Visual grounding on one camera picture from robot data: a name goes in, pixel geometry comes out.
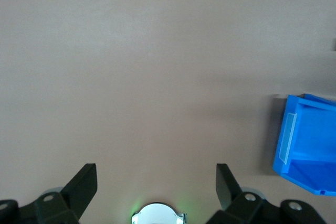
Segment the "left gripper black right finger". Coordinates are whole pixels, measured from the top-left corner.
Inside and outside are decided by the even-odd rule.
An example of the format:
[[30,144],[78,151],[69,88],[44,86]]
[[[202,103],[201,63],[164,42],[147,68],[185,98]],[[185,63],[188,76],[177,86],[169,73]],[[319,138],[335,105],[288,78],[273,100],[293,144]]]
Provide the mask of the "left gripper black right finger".
[[252,191],[243,191],[227,164],[216,165],[216,193],[222,209],[207,223],[325,223],[308,203],[283,200],[275,206]]

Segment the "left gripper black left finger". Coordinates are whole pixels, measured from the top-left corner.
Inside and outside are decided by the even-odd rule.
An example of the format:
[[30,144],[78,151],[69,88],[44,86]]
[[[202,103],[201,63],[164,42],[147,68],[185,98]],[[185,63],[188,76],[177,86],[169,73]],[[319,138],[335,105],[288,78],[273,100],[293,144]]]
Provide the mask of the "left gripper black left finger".
[[85,164],[60,191],[49,190],[30,204],[1,200],[1,223],[79,223],[97,189],[96,164]]

